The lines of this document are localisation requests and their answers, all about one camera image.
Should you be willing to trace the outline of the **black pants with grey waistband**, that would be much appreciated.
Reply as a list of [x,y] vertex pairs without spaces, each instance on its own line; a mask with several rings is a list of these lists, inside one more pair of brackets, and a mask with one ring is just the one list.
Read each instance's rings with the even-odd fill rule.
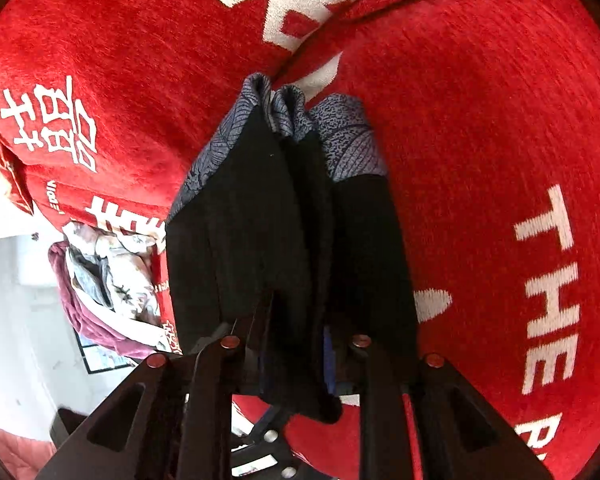
[[166,222],[176,329],[192,350],[265,311],[259,396],[332,424],[324,339],[366,335],[415,352],[413,289],[382,158],[362,103],[306,105],[248,76],[193,163]]

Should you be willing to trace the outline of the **red blanket with white characters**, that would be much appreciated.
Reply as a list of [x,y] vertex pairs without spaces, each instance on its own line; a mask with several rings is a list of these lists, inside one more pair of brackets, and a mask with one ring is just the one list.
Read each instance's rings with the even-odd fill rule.
[[160,226],[242,78],[361,98],[453,362],[558,479],[600,445],[586,0],[0,0],[0,148],[53,224]]

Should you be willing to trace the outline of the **pink garment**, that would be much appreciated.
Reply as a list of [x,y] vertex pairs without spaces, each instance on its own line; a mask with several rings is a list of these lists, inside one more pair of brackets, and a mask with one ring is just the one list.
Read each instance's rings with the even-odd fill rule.
[[15,479],[34,479],[55,452],[52,442],[19,437],[0,429],[0,461]]

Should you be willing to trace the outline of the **pile of mixed clothes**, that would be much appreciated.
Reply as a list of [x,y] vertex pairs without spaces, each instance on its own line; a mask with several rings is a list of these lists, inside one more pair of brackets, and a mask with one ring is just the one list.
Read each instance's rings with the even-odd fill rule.
[[168,284],[158,283],[161,240],[104,231],[70,221],[48,250],[60,302],[71,327],[119,356],[143,360],[156,351],[179,354]]

